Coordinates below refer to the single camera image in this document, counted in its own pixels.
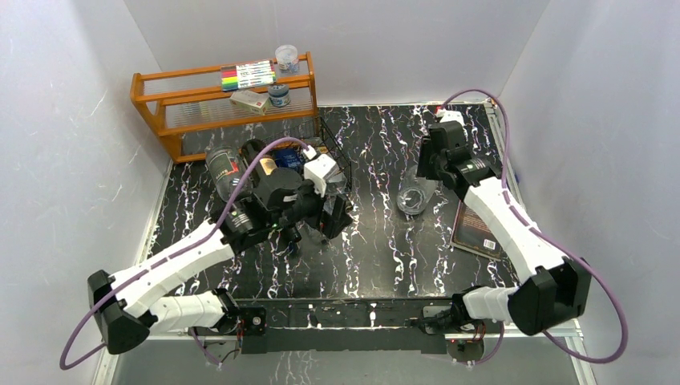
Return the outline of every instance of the small box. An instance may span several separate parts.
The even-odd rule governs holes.
[[[258,94],[252,91],[236,91],[231,95],[229,101],[234,106],[258,115],[264,115],[272,107],[267,94]]]

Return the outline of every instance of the cable connector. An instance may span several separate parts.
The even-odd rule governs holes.
[[[317,156],[317,150],[312,146],[307,146],[307,149],[302,149],[302,154],[307,158],[307,160],[313,160]]]

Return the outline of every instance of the black marble tabletop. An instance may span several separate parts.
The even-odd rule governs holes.
[[[463,113],[468,145],[499,164],[484,106],[451,108]],[[405,216],[396,207],[399,184],[418,160],[419,138],[434,122],[434,110],[435,106],[321,108],[321,116],[353,163],[354,223],[325,245],[302,229],[304,239],[296,253],[279,247],[273,236],[232,261],[197,274],[171,294],[224,287],[243,299],[431,298],[473,285],[516,286],[507,258],[496,262],[450,249],[459,202],[452,192],[437,191],[417,217]],[[245,139],[259,137],[258,129],[226,128],[211,141],[240,146]],[[219,199],[204,162],[174,166],[150,253],[194,230]]]

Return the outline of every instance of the blue lid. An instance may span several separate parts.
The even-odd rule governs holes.
[[[267,88],[271,96],[283,96],[288,93],[288,84],[274,84]]]

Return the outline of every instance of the clear plastic container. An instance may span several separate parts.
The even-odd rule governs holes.
[[[300,71],[300,63],[298,62],[298,49],[285,44],[277,48],[274,52],[277,57],[278,67],[281,72],[298,72]]]
[[[439,186],[436,180],[418,178],[415,175],[417,172],[417,165],[406,171],[402,187],[397,194],[397,207],[408,215],[418,215],[425,211],[427,203]]]
[[[227,146],[212,148],[205,154],[205,163],[208,165],[217,194],[223,201],[228,201],[245,171],[238,152]],[[249,182],[246,181],[243,190],[247,190],[249,186]]]

